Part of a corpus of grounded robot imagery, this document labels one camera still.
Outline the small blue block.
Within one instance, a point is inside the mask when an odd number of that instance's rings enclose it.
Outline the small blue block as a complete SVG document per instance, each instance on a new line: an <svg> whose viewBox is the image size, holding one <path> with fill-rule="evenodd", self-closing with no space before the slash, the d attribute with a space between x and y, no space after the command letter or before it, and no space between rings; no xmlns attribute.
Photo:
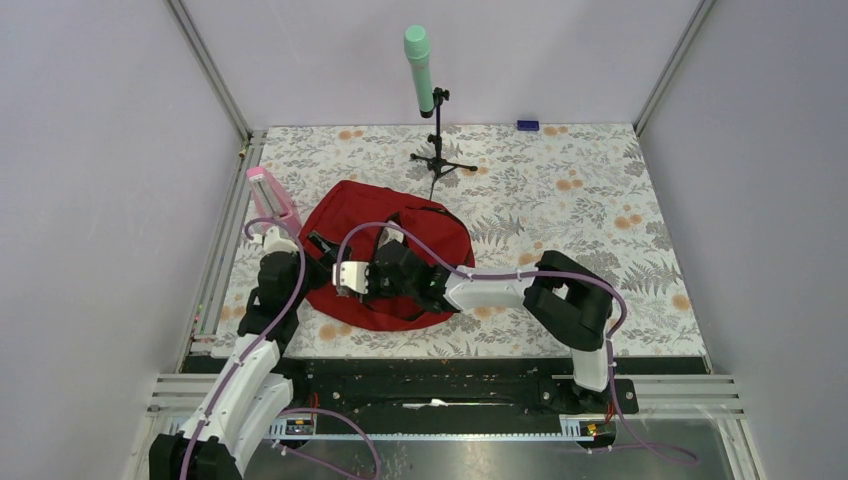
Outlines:
<svg viewBox="0 0 848 480"><path fill-rule="evenodd" d="M540 122L536 120L517 120L516 121L516 129L518 131L539 131L540 130Z"/></svg>

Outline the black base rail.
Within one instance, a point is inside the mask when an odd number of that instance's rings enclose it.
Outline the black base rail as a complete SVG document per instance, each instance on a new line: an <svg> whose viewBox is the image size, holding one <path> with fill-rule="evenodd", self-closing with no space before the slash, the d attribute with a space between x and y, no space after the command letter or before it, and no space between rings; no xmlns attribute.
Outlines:
<svg viewBox="0 0 848 480"><path fill-rule="evenodd" d="M506 440L575 437L620 406L631 421L702 421L706 368L682 357L619 360L613 387L579 392L568 357L281 359L294 414L272 424L285 440L350 440L352 420L374 440Z"/></svg>

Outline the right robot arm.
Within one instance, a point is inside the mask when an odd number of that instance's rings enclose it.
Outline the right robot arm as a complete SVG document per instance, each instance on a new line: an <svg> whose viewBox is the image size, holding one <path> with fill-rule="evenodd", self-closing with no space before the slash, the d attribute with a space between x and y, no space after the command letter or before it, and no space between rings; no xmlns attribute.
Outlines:
<svg viewBox="0 0 848 480"><path fill-rule="evenodd" d="M558 251L546 251L531 267L483 269L429 264L398 241L380 247L354 276L366 305L407 299L417 310L460 313L482 307L521 309L571 355L573 377L551 409L561 413L619 411L613 379L612 335L627 316L622 295L608 282Z"/></svg>

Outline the pink metronome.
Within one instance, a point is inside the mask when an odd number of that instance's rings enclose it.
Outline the pink metronome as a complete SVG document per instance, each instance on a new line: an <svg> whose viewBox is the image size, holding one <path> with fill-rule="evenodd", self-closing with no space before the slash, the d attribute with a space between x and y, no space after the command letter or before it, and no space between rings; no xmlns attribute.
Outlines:
<svg viewBox="0 0 848 480"><path fill-rule="evenodd" d="M262 166L249 168L246 177L258 214L279 220L290 231L299 235L302 222L298 209L277 178Z"/></svg>

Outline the black microphone tripod stand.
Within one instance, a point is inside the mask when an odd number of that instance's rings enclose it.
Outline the black microphone tripod stand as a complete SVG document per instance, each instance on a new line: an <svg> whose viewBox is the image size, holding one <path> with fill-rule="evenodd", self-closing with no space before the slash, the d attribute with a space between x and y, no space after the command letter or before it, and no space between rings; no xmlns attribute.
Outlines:
<svg viewBox="0 0 848 480"><path fill-rule="evenodd" d="M435 132L430 134L427 137L427 142L432 144L434 147L434 155L431 157L424 157L418 154L411 154L409 156L411 161L419 161L423 162L426 165L426 168L429 172L432 173L432 180L430 184L430 190L428 199L431 200L433 197L433 193L435 190L436 183L448 175L449 173L462 169L468 172L476 173L479 168L477 166L472 165L464 165L455 162L450 162L443 157L443 138L442 138L442 122L441 122L441 107L444 102L450 99L450 92L448 90L442 89L440 87L435 87L433 90L433 104L434 109L432 113L435 115Z"/></svg>

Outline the red backpack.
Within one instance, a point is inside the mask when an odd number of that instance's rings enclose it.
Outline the red backpack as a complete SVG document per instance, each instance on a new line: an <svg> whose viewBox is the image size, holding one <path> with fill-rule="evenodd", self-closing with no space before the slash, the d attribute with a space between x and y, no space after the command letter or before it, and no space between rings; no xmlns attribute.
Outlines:
<svg viewBox="0 0 848 480"><path fill-rule="evenodd" d="M302 227L303 243L312 231L339 244L350 235L348 260L372 262L379 247L397 240L430 265L424 289L413 298L343 297L330 284L307 294L315 310L371 331L416 330L448 320L456 310L436 297L448 275L440 264L475 264L468 229L443 205L354 181L339 182L319 202Z"/></svg>

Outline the mint green microphone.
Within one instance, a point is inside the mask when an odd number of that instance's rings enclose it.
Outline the mint green microphone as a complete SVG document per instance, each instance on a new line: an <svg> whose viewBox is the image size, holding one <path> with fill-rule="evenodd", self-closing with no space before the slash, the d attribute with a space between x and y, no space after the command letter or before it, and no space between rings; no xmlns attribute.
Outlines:
<svg viewBox="0 0 848 480"><path fill-rule="evenodd" d="M430 118L435 109L430 73L431 44L423 26L411 25L405 30L404 53L410 65L419 113L422 118Z"/></svg>

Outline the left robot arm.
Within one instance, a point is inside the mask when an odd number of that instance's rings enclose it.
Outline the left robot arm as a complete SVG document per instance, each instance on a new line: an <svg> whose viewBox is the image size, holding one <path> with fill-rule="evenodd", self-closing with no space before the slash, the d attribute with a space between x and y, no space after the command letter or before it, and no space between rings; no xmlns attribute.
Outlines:
<svg viewBox="0 0 848 480"><path fill-rule="evenodd" d="M270 277L252 291L234 349L210 391L176 433L153 440L152 479L241 479L278 415L309 401L304 375L275 370L308 291L304 247L280 222L250 239L262 245L260 268Z"/></svg>

